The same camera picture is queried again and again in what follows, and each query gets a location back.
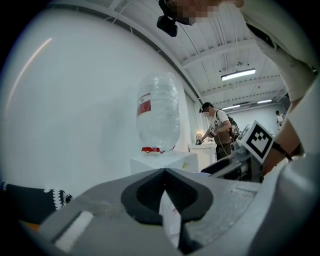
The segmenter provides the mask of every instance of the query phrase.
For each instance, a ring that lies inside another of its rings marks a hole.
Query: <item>black and white fabric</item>
[[[72,196],[63,190],[40,189],[0,183],[19,220],[41,224],[50,214],[64,207]]]

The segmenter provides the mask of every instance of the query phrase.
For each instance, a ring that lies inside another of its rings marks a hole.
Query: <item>camera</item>
[[[178,27],[176,25],[176,22],[166,15],[160,16],[158,18],[156,26],[173,38],[178,34]]]

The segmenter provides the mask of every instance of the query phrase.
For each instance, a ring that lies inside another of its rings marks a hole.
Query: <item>white pedestal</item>
[[[141,154],[130,159],[130,168],[132,174],[161,168],[174,168],[196,173],[198,171],[198,158],[195,153],[175,150],[163,154],[141,152]]]
[[[198,172],[212,165],[217,161],[216,143],[206,143],[201,145],[191,144],[188,146],[191,153],[196,153],[198,157]]]

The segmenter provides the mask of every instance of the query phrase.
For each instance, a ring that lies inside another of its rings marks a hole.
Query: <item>ceiling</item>
[[[202,102],[222,108],[268,99],[277,102],[287,94],[279,72],[261,53],[234,5],[221,5],[215,17],[205,22],[178,24],[178,35],[170,37],[157,28],[163,15],[158,0],[54,0],[50,4],[92,9],[131,26],[166,54]],[[256,72],[221,80],[247,69]]]

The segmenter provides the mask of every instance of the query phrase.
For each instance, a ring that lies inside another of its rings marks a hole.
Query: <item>white sleeve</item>
[[[225,121],[229,121],[227,114],[225,112],[223,112],[222,110],[219,110],[217,115],[218,115],[221,123],[223,123]]]

